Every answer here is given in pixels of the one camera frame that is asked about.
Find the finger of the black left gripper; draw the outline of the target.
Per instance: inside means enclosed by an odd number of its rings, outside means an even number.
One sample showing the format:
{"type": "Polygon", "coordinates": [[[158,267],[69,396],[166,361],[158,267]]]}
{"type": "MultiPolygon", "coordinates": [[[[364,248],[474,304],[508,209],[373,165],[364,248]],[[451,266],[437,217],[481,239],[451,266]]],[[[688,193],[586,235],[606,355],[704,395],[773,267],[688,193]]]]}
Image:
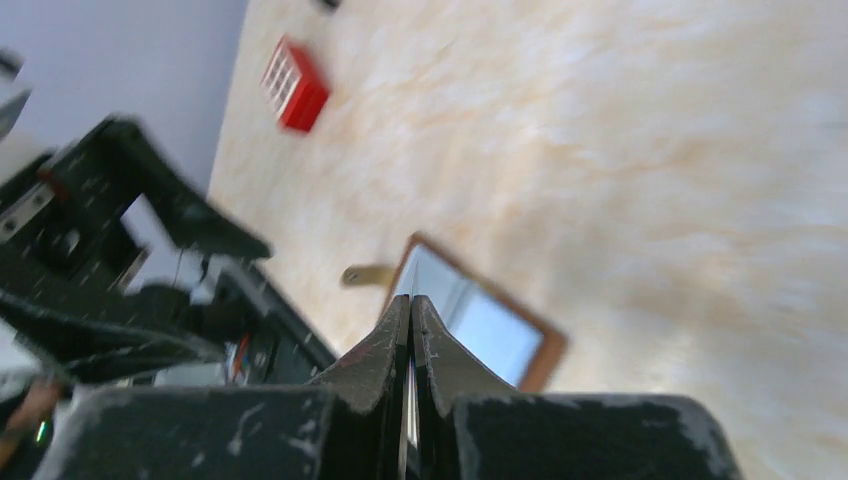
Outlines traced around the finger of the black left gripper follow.
{"type": "Polygon", "coordinates": [[[133,117],[109,116],[39,168],[59,202],[104,233],[143,196],[180,249],[249,260],[268,243],[223,215],[175,172],[133,117]]]}

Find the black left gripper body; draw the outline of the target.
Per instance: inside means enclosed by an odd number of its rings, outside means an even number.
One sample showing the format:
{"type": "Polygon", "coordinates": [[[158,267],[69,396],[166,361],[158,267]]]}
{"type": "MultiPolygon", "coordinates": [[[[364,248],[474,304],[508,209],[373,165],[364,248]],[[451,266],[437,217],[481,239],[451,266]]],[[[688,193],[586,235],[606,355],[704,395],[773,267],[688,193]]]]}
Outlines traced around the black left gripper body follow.
{"type": "Polygon", "coordinates": [[[145,248],[123,217],[96,233],[39,179],[57,152],[38,155],[1,187],[1,316],[48,370],[105,383],[183,363],[211,363],[224,347],[172,285],[130,293],[145,248]]]}

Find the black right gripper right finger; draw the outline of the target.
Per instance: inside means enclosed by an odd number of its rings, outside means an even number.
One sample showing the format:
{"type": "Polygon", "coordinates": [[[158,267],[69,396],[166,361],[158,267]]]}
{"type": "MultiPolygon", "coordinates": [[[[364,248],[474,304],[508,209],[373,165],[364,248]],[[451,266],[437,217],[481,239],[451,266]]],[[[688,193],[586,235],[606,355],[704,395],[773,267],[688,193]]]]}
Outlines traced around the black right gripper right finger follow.
{"type": "Polygon", "coordinates": [[[425,479],[738,479],[724,432],[699,402],[664,394],[528,394],[410,304],[425,479]]]}

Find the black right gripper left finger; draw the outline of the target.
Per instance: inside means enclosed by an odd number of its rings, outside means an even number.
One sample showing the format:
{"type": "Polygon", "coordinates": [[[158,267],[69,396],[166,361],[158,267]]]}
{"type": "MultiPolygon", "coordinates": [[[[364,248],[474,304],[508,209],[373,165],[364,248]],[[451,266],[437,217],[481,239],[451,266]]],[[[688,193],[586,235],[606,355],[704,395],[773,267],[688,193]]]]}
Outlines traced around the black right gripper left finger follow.
{"type": "Polygon", "coordinates": [[[402,479],[410,299],[305,385],[111,388],[70,416],[39,479],[402,479]]]}

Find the dark grey credit card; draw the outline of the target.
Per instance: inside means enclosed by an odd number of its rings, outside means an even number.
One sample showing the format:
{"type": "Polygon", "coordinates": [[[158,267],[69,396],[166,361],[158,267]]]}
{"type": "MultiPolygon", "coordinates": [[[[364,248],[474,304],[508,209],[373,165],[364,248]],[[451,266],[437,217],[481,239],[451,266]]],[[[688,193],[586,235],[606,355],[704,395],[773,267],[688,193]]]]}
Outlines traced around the dark grey credit card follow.
{"type": "MultiPolygon", "coordinates": [[[[415,261],[410,270],[408,272],[408,277],[410,280],[410,285],[408,289],[408,296],[410,300],[413,300],[414,297],[418,294],[419,290],[419,262],[415,261]]],[[[414,339],[412,337],[414,333],[413,325],[410,325],[410,334],[408,339],[408,346],[410,352],[410,360],[408,366],[408,375],[407,375],[407,414],[406,414],[406,440],[407,440],[407,453],[412,454],[413,452],[418,450],[418,440],[419,440],[419,432],[418,432],[418,423],[419,423],[419,414],[418,414],[418,400],[417,400],[417,379],[416,379],[416,360],[415,360],[415,345],[414,339]]]]}

